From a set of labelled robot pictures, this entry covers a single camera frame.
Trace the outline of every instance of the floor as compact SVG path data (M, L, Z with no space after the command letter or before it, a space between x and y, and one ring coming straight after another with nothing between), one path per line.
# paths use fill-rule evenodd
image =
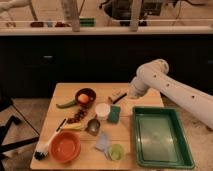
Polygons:
M212 171L213 132L208 130L204 124L194 118L190 113L177 106L168 98L163 97L163 102L166 107L173 107L180 114L180 119L184 126L186 137L195 160L196 167L194 170ZM49 103L50 99L14 99L15 106L39 132L41 131L42 123L44 122ZM1 124L4 124L7 118L12 114L21 118L16 111L10 107L0 113ZM23 124L13 126L11 128L4 143L6 144L34 136L36 136L35 132L25 122L23 122ZM6 171L29 171L35 145L36 144L32 144L7 152L6 155L9 157L3 162Z

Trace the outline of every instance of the cable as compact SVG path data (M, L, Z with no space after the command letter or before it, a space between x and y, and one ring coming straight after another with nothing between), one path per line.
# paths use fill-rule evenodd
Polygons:
M175 17L175 21L172 23L172 26L174 26L175 23L177 22L177 19L179 18L180 13L181 13L181 9L182 9L182 1L180 1L180 5L179 5L179 9L178 9L178 14L177 14L177 16Z
M206 4L205 3L193 3L193 2L191 2L190 0L184 0L184 1L186 1L187 3L189 3L190 5L192 5L192 6L205 6Z
M21 115L21 117L24 119L24 121L38 134L38 136L40 135L39 132L32 126L32 124L25 118L25 116L20 112L20 110L18 110L17 107L15 107L14 104L12 104L13 108L18 112L19 115Z
M84 7L84 3L85 3L85 0L83 0L82 4L81 4L81 7L80 7L80 10L78 12L79 16L81 15L81 12L82 12L82 9Z

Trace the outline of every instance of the brown bowl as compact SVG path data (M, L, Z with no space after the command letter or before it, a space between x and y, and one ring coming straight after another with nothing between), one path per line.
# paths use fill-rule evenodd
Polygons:
M82 103L81 101L79 101L78 97L81 94L86 94L89 97L89 100L87 103ZM91 88L83 88L83 89L79 90L75 95L75 100L76 100L77 104L79 104L80 106L83 106L83 107L87 107L87 108L93 104L95 99L96 99L96 93Z

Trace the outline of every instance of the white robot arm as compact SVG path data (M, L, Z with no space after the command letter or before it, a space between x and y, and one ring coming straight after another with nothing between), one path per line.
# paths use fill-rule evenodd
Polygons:
M166 75L168 71L168 63L163 59L141 65L130 83L129 97L139 98L152 87L213 129L213 97L171 79Z

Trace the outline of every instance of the white container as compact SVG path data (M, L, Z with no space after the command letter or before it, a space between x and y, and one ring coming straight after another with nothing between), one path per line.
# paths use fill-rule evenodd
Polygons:
M110 105L107 103L99 103L95 107L95 113L97 114L97 119L107 120L110 113Z

